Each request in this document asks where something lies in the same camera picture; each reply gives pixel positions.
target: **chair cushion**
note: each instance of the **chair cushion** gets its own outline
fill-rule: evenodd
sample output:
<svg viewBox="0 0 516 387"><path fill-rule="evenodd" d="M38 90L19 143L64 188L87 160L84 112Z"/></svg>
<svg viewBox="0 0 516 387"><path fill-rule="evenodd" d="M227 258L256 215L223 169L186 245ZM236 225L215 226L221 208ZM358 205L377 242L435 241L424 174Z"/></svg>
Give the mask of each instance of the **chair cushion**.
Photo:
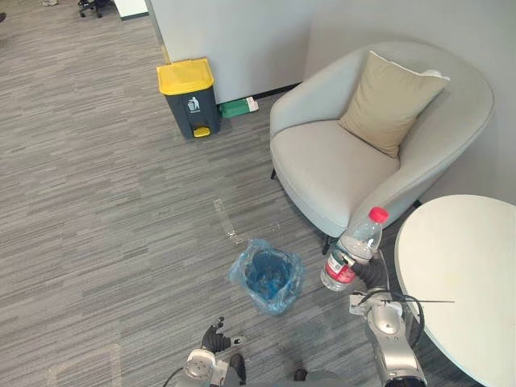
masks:
<svg viewBox="0 0 516 387"><path fill-rule="evenodd" d="M285 191L321 231L339 236L353 210L399 168L338 121L284 129L271 140L274 168Z"/></svg>
<svg viewBox="0 0 516 387"><path fill-rule="evenodd" d="M339 122L373 147L397 157L418 114L449 81L438 71L416 73L370 51L360 83Z"/></svg>

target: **bottle label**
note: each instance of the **bottle label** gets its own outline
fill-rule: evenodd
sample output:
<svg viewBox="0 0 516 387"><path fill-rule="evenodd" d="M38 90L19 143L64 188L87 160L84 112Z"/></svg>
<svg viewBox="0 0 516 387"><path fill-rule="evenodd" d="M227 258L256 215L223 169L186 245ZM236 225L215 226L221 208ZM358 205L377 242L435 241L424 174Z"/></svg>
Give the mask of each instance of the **bottle label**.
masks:
<svg viewBox="0 0 516 387"><path fill-rule="evenodd" d="M356 277L355 272L348 264L341 264L330 254L328 261L326 262L326 272L334 280L348 284L353 281Z"/></svg>

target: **plastic bottle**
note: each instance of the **plastic bottle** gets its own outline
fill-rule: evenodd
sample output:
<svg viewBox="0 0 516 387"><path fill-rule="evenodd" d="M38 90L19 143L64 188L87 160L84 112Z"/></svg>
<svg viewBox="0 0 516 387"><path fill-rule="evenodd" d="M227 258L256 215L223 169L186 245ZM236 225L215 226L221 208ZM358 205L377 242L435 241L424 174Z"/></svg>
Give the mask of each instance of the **plastic bottle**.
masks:
<svg viewBox="0 0 516 387"><path fill-rule="evenodd" d="M351 266L355 261L367 264L372 258L381 241L382 223L388 218L386 210L373 207L365 220L343 232L321 270L321 281L328 289L342 292L355 279Z"/></svg>

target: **floor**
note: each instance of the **floor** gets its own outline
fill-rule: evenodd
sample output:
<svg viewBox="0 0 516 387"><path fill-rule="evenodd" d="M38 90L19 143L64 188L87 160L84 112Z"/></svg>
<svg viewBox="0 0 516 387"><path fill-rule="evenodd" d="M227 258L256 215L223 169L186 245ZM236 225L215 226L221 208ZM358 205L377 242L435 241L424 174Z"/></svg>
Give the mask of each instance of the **floor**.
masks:
<svg viewBox="0 0 516 387"><path fill-rule="evenodd" d="M186 141L156 88L149 18L81 19L75 0L0 11L0 385L160 386L219 315L248 336L249 381L304 364L379 385L362 320L318 279L322 236L268 178L277 96ZM281 317L228 281L244 250L228 219L302 257L302 296ZM427 338L416 353L431 385L476 385Z"/></svg>

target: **wall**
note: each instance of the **wall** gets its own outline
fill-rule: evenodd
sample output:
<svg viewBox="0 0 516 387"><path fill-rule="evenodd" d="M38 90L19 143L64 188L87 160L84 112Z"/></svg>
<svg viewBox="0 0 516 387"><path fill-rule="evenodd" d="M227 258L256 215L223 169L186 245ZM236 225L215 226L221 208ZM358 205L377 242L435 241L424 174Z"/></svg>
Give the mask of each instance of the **wall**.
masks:
<svg viewBox="0 0 516 387"><path fill-rule="evenodd" d="M217 102L302 80L317 0L151 0L170 60L207 56Z"/></svg>
<svg viewBox="0 0 516 387"><path fill-rule="evenodd" d="M416 40L454 52L489 80L495 112L423 200L480 194L516 204L515 20L514 0L321 0L311 25L306 75L378 41Z"/></svg>
<svg viewBox="0 0 516 387"><path fill-rule="evenodd" d="M147 12L145 0L114 0L121 18Z"/></svg>

